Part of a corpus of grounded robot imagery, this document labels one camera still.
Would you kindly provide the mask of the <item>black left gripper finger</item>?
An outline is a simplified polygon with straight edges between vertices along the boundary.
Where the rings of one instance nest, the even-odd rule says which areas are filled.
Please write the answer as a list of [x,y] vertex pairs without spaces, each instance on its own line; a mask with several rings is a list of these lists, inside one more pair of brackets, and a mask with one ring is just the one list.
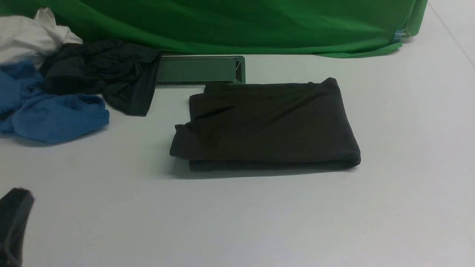
[[1,198],[1,267],[22,267],[25,231],[34,201],[32,193],[23,188],[13,188]]

